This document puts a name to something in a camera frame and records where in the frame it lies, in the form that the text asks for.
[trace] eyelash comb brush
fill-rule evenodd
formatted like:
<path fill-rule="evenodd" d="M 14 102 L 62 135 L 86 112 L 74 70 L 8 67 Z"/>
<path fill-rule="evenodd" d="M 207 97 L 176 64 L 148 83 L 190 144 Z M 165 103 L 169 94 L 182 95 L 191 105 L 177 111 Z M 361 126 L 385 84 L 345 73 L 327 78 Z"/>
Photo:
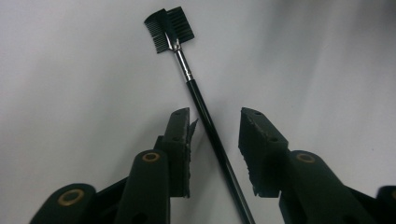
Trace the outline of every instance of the eyelash comb brush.
<path fill-rule="evenodd" d="M 218 158 L 221 170 L 225 175 L 227 186 L 233 196 L 233 201 L 236 204 L 239 215 L 241 216 L 243 223 L 255 223 L 244 194 L 239 187 L 235 174 L 233 173 L 233 168 L 228 160 L 227 154 L 225 153 L 212 118 L 210 118 L 204 99 L 198 89 L 195 79 L 192 77 L 186 58 L 184 57 L 181 44 L 193 39 L 194 34 L 183 9 L 181 7 L 176 7 L 168 11 L 162 9 L 150 15 L 145 20 L 145 24 L 154 40 L 157 53 L 162 53 L 170 49 L 176 54 L 184 77 L 186 78 L 186 84 L 189 88 L 191 97 L 203 121 L 206 133 L 215 151 L 216 157 Z"/>

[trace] black comb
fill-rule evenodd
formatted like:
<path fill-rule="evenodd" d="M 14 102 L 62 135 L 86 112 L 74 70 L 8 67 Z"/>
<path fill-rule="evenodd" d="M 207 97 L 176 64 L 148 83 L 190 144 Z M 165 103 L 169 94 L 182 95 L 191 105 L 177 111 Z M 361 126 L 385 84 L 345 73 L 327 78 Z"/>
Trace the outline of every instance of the black comb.
<path fill-rule="evenodd" d="M 216 131 L 212 118 L 210 118 L 204 99 L 202 98 L 195 79 L 192 77 L 191 70 L 181 49 L 181 43 L 194 38 L 194 34 L 192 33 L 192 29 L 187 21 L 183 9 L 181 9 L 181 7 L 176 7 L 169 11 L 162 9 L 149 16 L 145 20 L 145 24 L 154 40 L 157 53 L 170 49 L 176 54 L 186 78 L 186 84 L 203 121 L 206 133 L 215 151 L 216 157 L 218 158 L 219 165 L 224 173 L 227 186 L 233 196 L 241 219 L 243 223 L 246 224 L 255 223 L 244 194 L 239 187 L 238 180 L 233 173 L 233 167 L 231 166 L 220 141 L 219 134 Z"/>
<path fill-rule="evenodd" d="M 179 45 L 194 38 L 194 33 L 181 7 L 161 9 L 145 20 L 157 53 L 178 50 Z"/>

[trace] black brush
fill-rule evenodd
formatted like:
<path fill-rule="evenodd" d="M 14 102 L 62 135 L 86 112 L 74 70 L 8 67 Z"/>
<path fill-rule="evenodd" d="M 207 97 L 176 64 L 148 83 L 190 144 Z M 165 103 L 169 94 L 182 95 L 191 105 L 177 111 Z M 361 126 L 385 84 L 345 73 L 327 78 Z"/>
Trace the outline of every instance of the black brush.
<path fill-rule="evenodd" d="M 206 133 L 216 153 L 221 170 L 225 175 L 227 186 L 233 196 L 233 200 L 241 219 L 243 220 L 243 223 L 255 223 L 244 194 L 239 187 L 235 174 L 233 173 L 233 168 L 228 160 L 227 154 L 225 153 L 212 118 L 210 118 L 204 99 L 202 98 L 195 79 L 192 77 L 191 70 L 181 49 L 181 43 L 194 38 L 194 34 L 183 9 L 181 7 L 176 7 L 169 11 L 162 9 L 149 16 L 145 20 L 145 24 L 154 40 L 157 53 L 170 49 L 176 54 L 187 80 L 186 84 L 204 123 Z"/>

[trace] metal ferrule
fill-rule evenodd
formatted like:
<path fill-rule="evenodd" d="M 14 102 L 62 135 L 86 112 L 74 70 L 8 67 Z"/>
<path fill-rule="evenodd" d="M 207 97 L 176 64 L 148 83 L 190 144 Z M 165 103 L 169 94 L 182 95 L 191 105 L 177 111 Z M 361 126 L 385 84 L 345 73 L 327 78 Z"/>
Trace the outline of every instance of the metal ferrule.
<path fill-rule="evenodd" d="M 193 80 L 194 78 L 192 77 L 191 70 L 189 68 L 189 65 L 187 64 L 186 57 L 184 57 L 183 50 L 181 49 L 181 47 L 174 50 L 174 52 L 177 56 L 178 62 L 180 63 L 181 69 L 183 70 L 183 74 L 184 77 L 186 78 L 186 81 Z"/>

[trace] eyebrow brush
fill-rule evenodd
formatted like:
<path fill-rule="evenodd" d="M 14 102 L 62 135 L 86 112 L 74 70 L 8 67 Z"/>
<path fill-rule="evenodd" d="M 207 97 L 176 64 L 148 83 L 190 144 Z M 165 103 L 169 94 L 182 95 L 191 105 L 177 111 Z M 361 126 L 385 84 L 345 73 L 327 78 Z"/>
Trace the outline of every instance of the eyebrow brush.
<path fill-rule="evenodd" d="M 233 196 L 233 201 L 235 202 L 239 215 L 241 216 L 243 223 L 255 223 L 244 194 L 239 187 L 235 174 L 233 173 L 233 168 L 220 141 L 212 118 L 210 118 L 204 99 L 198 89 L 195 79 L 192 77 L 191 70 L 183 54 L 181 44 L 194 38 L 194 34 L 183 9 L 181 7 L 176 7 L 168 11 L 162 9 L 150 15 L 145 20 L 145 24 L 154 40 L 157 53 L 172 50 L 176 54 L 184 77 L 186 78 L 187 87 L 189 88 L 191 97 L 197 107 L 201 120 L 203 121 L 206 133 L 215 151 L 216 157 L 218 158 L 219 165 L 224 173 L 227 186 Z"/>

